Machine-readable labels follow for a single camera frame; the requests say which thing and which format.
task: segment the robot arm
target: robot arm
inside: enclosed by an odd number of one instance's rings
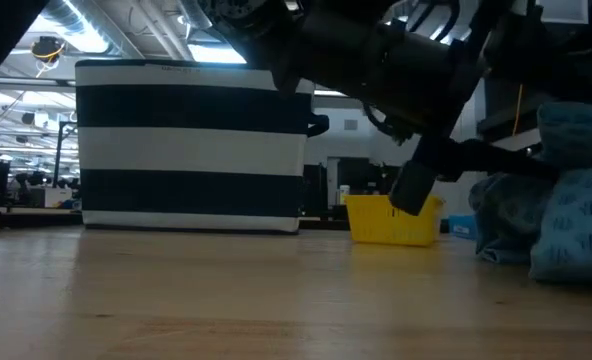
[[[536,160],[478,140],[449,139],[484,75],[592,103],[592,79],[578,70],[578,58],[563,51],[571,44],[549,41],[540,21],[543,9],[532,0],[481,0],[470,36],[449,46],[407,31],[399,20],[380,21],[393,1],[353,7],[342,0],[309,0],[298,13],[283,0],[198,1],[248,62],[271,70],[280,91],[293,92],[305,78],[378,108],[387,116],[387,127],[379,130],[394,138],[420,134],[390,194],[394,206],[411,214],[420,212],[437,177],[455,181],[463,171],[477,170],[557,179],[556,169]],[[458,0],[446,2],[452,18],[442,36],[460,10]],[[373,122],[368,106],[366,112]]]

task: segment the desk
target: desk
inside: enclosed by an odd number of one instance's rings
[[[0,232],[0,358],[592,359],[592,292],[474,244]]]

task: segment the crumpled fabric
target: crumpled fabric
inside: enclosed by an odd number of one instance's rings
[[[476,252],[496,263],[531,263],[537,280],[592,281],[592,105],[545,104],[538,128],[539,158],[560,168],[561,179],[496,174],[476,184],[469,198]]]

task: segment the fabric storage bin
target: fabric storage bin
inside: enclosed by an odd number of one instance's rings
[[[313,91],[242,65],[78,62],[85,224],[297,231]]]

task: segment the yellow plastic tray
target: yellow plastic tray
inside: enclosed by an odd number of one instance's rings
[[[442,201],[435,196],[418,216],[395,209],[385,195],[348,195],[346,201],[355,242],[430,246],[439,234]]]

